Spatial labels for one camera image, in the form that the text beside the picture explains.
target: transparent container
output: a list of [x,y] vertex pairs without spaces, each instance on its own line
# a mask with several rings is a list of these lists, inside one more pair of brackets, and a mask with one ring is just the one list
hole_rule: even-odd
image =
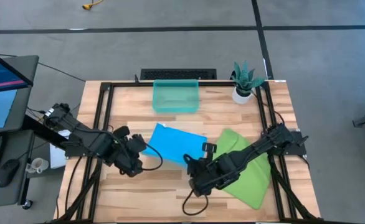
[[197,80],[155,80],[152,107],[157,113],[195,113],[199,109]]

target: succulent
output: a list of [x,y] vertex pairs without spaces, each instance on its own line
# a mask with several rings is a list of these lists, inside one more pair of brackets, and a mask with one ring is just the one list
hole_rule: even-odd
[[252,88],[260,86],[265,78],[255,78],[253,79],[254,69],[248,71],[247,62],[245,61],[242,70],[239,68],[237,62],[234,62],[234,72],[231,75],[231,78],[236,82],[237,89],[241,93],[250,93]]

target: green towel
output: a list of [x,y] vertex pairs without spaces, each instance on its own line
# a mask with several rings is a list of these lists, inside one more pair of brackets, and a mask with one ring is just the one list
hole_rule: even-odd
[[[230,151],[240,151],[250,143],[243,136],[231,129],[223,130],[217,140],[217,152],[214,158]],[[259,209],[270,183],[270,164],[264,153],[249,162],[247,168],[240,173],[239,180],[224,188],[237,199],[254,209]]]

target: wooden table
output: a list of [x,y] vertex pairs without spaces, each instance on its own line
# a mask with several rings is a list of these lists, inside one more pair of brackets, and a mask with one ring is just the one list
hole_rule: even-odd
[[[275,111],[283,116],[288,128],[296,129],[297,123],[285,81],[269,81]],[[97,106],[101,81],[85,84],[78,120],[91,127]],[[195,114],[154,114],[152,87],[115,88],[110,125],[117,128],[127,125],[131,133],[141,133],[149,141],[157,122],[191,133],[205,135],[209,142],[216,142],[224,128],[237,131],[250,142],[256,141],[262,125],[256,99],[245,105],[232,101],[230,86],[200,87],[200,107]],[[104,97],[101,121],[105,111]],[[294,193],[315,216],[319,216],[313,184],[307,165],[297,156],[285,156],[290,183]],[[154,167],[159,160],[141,155],[145,167]],[[85,167],[83,158],[72,181],[68,206],[74,201],[82,186]],[[59,193],[60,216],[64,213],[65,196],[70,176],[77,158],[69,159]],[[120,175],[119,170],[103,165],[94,222],[253,222],[277,221],[275,196],[270,184],[261,209],[254,210],[222,190],[213,190],[207,210],[195,217],[183,214],[181,205],[190,192],[186,170],[165,162],[156,171],[143,172],[134,178]],[[281,189],[285,216],[289,216],[284,191]],[[83,217],[88,216],[90,193],[87,195]],[[204,198],[191,197],[186,205],[188,212],[200,210]]]

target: white cup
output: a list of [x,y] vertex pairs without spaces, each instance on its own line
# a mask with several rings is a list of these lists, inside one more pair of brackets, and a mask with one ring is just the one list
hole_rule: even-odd
[[32,161],[31,167],[32,169],[36,170],[38,174],[41,174],[43,171],[45,171],[48,168],[48,161],[41,158],[35,158]]

